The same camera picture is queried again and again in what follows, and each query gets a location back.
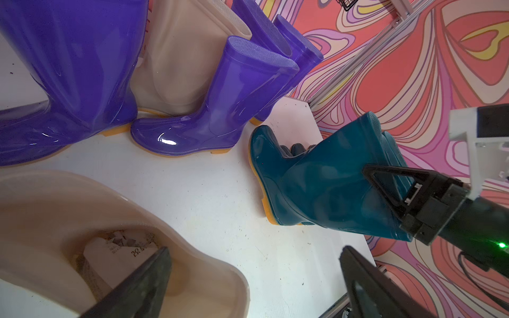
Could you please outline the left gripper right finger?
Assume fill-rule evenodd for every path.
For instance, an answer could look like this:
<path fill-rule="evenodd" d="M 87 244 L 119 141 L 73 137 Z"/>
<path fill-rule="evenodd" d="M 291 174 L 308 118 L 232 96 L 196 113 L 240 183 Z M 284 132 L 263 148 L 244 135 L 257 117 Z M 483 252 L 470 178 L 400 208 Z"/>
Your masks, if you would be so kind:
<path fill-rule="evenodd" d="M 433 317 L 352 246 L 343 248 L 339 261 L 349 297 L 350 317 Z"/>

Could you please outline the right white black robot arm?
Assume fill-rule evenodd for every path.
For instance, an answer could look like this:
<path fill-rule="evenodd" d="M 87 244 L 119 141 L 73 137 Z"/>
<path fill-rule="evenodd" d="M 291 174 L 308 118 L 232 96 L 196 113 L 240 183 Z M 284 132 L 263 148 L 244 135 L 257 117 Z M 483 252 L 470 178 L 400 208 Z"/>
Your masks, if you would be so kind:
<path fill-rule="evenodd" d="M 366 165 L 399 236 L 368 236 L 404 291 L 441 317 L 508 316 L 508 207 L 434 170 Z"/>

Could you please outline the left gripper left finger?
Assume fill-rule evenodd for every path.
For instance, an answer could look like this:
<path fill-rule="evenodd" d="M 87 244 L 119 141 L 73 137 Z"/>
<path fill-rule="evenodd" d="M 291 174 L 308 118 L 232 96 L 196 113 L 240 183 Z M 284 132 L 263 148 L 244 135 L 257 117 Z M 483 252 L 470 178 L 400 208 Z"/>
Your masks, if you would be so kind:
<path fill-rule="evenodd" d="M 158 318 L 171 271 L 169 250 L 162 247 L 80 317 Z"/>

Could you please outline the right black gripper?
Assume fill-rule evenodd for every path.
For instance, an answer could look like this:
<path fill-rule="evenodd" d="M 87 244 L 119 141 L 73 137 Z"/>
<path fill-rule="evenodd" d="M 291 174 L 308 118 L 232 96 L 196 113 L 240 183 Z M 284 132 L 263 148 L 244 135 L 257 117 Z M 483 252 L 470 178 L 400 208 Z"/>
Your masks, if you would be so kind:
<path fill-rule="evenodd" d="M 401 228 L 430 245 L 469 195 L 469 186 L 431 170 L 366 164 L 362 173 L 380 193 Z"/>

